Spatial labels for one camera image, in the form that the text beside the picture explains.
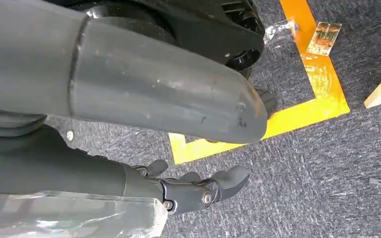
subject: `plastic bag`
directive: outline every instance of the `plastic bag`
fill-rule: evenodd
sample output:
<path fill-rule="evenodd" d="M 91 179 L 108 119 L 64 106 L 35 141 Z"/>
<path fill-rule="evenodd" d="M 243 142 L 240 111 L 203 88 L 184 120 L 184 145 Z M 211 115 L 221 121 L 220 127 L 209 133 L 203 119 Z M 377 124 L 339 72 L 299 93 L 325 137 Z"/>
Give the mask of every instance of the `plastic bag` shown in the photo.
<path fill-rule="evenodd" d="M 263 41 L 266 46 L 276 45 L 282 41 L 293 41 L 293 34 L 299 31 L 299 25 L 294 20 L 294 17 L 279 21 L 268 26 L 265 29 Z"/>
<path fill-rule="evenodd" d="M 58 191 L 0 194 L 0 238 L 158 237 L 167 214 L 155 198 Z"/>

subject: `black mechanical part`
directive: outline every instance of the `black mechanical part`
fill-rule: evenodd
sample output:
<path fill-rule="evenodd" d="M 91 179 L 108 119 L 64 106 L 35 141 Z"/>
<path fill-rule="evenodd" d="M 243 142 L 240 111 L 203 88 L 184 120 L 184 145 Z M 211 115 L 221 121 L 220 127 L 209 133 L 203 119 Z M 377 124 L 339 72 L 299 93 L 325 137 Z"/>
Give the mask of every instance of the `black mechanical part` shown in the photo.
<path fill-rule="evenodd" d="M 163 203 L 171 215 L 202 210 L 236 195 L 248 179 L 249 171 L 241 166 L 232 167 L 227 172 L 218 171 L 204 180 L 193 172 L 180 179 L 162 179 Z"/>
<path fill-rule="evenodd" d="M 0 111 L 229 143 L 257 141 L 267 120 L 237 71 L 40 0 L 0 0 Z"/>
<path fill-rule="evenodd" d="M 162 199 L 162 188 L 130 166 L 69 148 L 43 125 L 20 137 L 0 137 L 0 193 L 67 191 Z"/>
<path fill-rule="evenodd" d="M 135 165 L 132 168 L 138 170 L 139 174 L 148 178 L 155 178 L 167 170 L 169 165 L 164 160 L 153 161 L 150 165 Z"/>
<path fill-rule="evenodd" d="M 266 113 L 268 114 L 268 118 L 277 110 L 278 101 L 274 97 L 274 95 L 263 89 L 256 89 L 256 92 L 259 94 L 260 99 L 265 105 Z"/>
<path fill-rule="evenodd" d="M 141 4 L 105 0 L 77 4 L 70 8 L 86 12 L 93 21 L 118 26 L 172 45 L 176 44 L 166 21 L 154 10 Z"/>
<path fill-rule="evenodd" d="M 246 78 L 264 47 L 265 29 L 251 0 L 48 1 L 174 44 L 224 64 Z"/>

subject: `metal fastener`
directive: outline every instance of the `metal fastener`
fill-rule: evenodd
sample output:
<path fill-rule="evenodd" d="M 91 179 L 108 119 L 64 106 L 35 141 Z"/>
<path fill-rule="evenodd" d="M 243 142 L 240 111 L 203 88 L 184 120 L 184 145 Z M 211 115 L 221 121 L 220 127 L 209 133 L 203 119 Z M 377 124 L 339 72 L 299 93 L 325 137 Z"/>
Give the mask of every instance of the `metal fastener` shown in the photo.
<path fill-rule="evenodd" d="M 207 206 L 211 205 L 211 201 L 212 201 L 211 192 L 210 191 L 205 191 L 202 194 L 202 205 L 204 207 L 207 207 Z"/>
<path fill-rule="evenodd" d="M 72 141 L 73 140 L 73 131 L 72 130 L 68 131 L 68 133 L 66 133 L 66 137 L 68 138 L 69 141 Z"/>
<path fill-rule="evenodd" d="M 138 171 L 139 171 L 139 174 L 140 174 L 141 176 L 147 176 L 147 175 L 148 175 L 148 170 L 147 170 L 147 168 L 141 168 L 141 169 L 139 169 Z"/>
<path fill-rule="evenodd" d="M 166 208 L 167 210 L 171 210 L 173 208 L 173 202 L 171 201 L 164 201 L 163 202 L 163 206 L 164 208 Z"/>

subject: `gray plastic cover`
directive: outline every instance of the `gray plastic cover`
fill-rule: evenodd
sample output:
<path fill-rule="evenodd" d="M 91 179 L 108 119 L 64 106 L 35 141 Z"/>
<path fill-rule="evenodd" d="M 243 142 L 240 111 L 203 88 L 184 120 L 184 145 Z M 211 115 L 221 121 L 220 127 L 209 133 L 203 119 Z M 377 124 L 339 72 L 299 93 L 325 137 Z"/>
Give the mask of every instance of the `gray plastic cover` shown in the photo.
<path fill-rule="evenodd" d="M 230 143 L 257 141 L 267 121 L 236 71 L 39 0 L 0 0 L 0 110 Z"/>
<path fill-rule="evenodd" d="M 0 238 L 159 237 L 167 216 L 156 198 L 0 194 Z"/>

